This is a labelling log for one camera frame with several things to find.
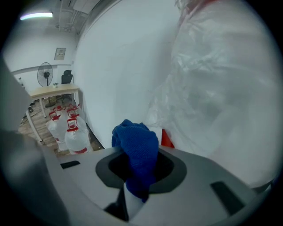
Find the white wall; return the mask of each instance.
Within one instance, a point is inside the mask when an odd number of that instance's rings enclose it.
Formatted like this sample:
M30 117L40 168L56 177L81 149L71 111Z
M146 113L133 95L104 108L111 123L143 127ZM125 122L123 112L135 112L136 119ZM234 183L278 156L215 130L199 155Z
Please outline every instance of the white wall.
M56 48L66 48L64 60L54 60ZM37 81L38 67L48 62L53 67L51 83L61 83L61 75L70 70L76 49L74 33L59 32L56 28L23 29L17 27L3 49L4 61L16 77L22 78L27 90L41 87Z
M174 0L122 0L82 35L74 63L90 128L104 147L124 119L141 122L167 77L179 19Z

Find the red tag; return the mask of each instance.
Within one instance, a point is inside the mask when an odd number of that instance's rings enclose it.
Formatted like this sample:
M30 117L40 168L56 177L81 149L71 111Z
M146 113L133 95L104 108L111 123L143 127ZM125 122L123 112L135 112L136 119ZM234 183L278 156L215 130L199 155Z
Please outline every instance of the red tag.
M86 152L88 149L85 147L83 150L80 151L75 151L76 154L82 154L84 152Z

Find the white plastic bag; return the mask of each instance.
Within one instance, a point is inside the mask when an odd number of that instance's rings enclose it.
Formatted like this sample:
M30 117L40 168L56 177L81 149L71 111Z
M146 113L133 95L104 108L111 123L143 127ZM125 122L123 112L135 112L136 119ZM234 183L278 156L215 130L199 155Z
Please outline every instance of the white plastic bag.
M181 6L171 71L144 123L166 129L177 149L261 186L281 164L282 58L244 2Z

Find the floor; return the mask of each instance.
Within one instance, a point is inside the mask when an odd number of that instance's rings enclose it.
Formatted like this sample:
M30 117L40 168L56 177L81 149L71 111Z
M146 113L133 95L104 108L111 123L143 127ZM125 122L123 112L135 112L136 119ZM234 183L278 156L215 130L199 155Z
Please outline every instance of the floor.
M47 103L47 100L42 100L43 102L43 106L45 106L45 104ZM52 109L58 105L61 106L68 106L71 102L68 99L64 100L64 104L61 103L61 101L58 101L58 103L56 103L56 105L54 105L53 107L50 108L45 108L45 114L46 114L46 118L44 118L42 110L40 108L40 104L39 104L39 100L34 102L35 104L32 105L32 109L33 112L30 113L32 121L34 123L34 126L36 127L38 134L41 136L42 138L42 142L38 142L41 145L46 145L49 146L57 156L62 156L62 155L67 155L70 154L69 151L60 151L58 152L58 145L55 141L55 139L53 138L53 136L51 135L51 133L48 131L47 127L46 127L46 122L48 122L50 120L48 114L52 111ZM34 139L36 139L34 133L32 132L31 126L29 124L29 122L27 121L27 117L24 117L20 127L19 127L19 132L21 134L25 134L28 135ZM94 134L91 132L91 130L89 129L89 137L90 137L90 141L91 141L91 145L94 151L103 149L103 146L100 144L100 142L96 139L96 137L94 136Z

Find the ceiling light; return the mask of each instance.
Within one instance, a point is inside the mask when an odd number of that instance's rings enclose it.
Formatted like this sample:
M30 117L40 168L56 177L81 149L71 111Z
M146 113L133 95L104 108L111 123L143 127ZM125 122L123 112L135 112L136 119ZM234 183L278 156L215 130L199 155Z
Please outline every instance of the ceiling light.
M36 17L53 17L53 13L52 12L40 12L40 13L27 14L27 15L21 16L20 20L36 18Z

